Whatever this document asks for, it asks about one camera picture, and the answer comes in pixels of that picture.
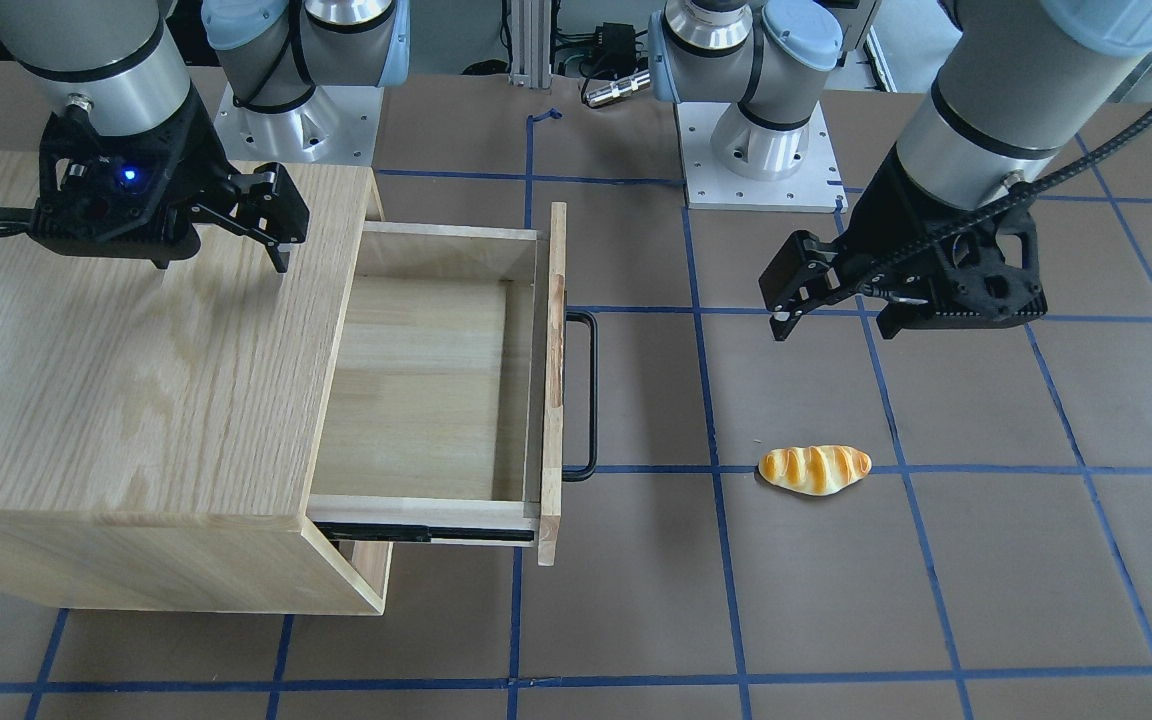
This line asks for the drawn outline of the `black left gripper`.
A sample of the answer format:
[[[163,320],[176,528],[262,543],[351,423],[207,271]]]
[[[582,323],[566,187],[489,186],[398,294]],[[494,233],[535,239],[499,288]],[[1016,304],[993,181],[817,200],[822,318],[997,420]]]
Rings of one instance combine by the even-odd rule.
[[[832,241],[794,232],[760,274],[774,341],[786,341],[801,314],[854,295],[886,301],[886,316],[967,314],[945,242],[931,242],[963,214],[916,184],[890,149],[846,232]]]

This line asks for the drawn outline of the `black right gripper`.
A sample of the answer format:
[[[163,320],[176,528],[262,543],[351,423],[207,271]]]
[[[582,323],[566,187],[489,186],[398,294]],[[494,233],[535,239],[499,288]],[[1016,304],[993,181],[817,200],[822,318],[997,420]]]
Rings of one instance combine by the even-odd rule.
[[[217,223],[268,247],[276,273],[287,273],[291,247],[306,241],[311,217],[291,173],[276,161],[251,172],[234,167],[198,94],[189,94],[172,119],[183,123],[184,141],[159,206],[166,245],[198,247],[196,225]]]

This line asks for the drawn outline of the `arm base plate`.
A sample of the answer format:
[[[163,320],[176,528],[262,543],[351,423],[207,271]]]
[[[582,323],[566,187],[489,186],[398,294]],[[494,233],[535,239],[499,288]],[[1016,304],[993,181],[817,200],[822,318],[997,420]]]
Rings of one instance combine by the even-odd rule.
[[[300,108],[262,114],[238,109],[225,88],[214,126],[233,161],[369,167],[384,94],[382,88],[320,86]]]
[[[849,209],[820,105],[791,131],[756,126],[735,104],[681,103],[675,109],[690,209]]]

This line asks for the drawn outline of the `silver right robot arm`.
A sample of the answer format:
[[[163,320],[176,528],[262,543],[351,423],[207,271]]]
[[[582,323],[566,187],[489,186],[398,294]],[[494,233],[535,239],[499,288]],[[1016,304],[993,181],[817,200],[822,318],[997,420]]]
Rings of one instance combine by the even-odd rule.
[[[50,101],[32,209],[0,209],[69,258],[169,268],[200,251],[197,225],[259,243],[285,273],[311,213],[287,161],[338,149],[326,88],[391,88],[410,73],[407,1],[205,1],[202,26],[227,74],[244,141],[230,162],[156,1],[0,1],[0,41]]]

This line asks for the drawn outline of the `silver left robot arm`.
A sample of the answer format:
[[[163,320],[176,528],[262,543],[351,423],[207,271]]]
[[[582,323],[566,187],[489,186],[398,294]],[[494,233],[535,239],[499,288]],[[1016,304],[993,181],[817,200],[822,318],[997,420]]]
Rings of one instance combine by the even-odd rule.
[[[870,179],[846,232],[794,232],[759,276],[776,341],[804,314],[882,300],[882,338],[1002,329],[1047,313],[1036,222],[1043,192],[1147,131],[1152,108],[1100,146],[1051,168],[1152,51],[1152,1],[946,1],[958,38]],[[659,100],[723,103],[717,152],[771,181],[791,160],[774,142],[806,132],[844,28],[818,1],[667,1],[647,26]]]

